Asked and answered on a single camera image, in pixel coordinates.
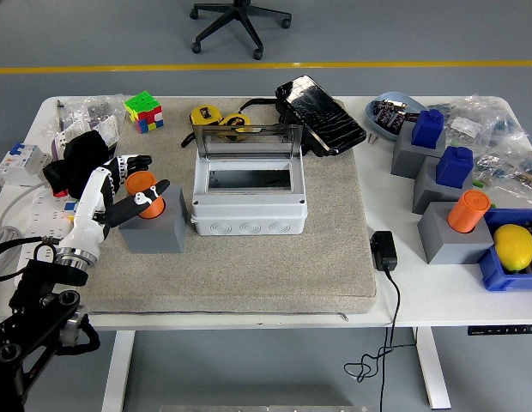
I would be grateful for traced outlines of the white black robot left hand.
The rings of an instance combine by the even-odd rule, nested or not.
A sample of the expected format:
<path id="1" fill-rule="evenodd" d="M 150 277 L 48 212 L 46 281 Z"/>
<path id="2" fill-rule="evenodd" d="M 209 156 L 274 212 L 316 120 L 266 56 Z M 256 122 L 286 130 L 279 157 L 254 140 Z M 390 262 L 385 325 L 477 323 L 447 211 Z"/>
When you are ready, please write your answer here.
<path id="1" fill-rule="evenodd" d="M 72 230 L 59 242 L 57 264 L 94 265 L 100 256 L 100 243 L 109 229 L 139 215 L 160 198 L 170 185 L 167 179 L 113 202 L 125 180 L 139 171 L 146 171 L 151 162 L 149 155 L 121 155 L 91 172 L 76 209 Z"/>

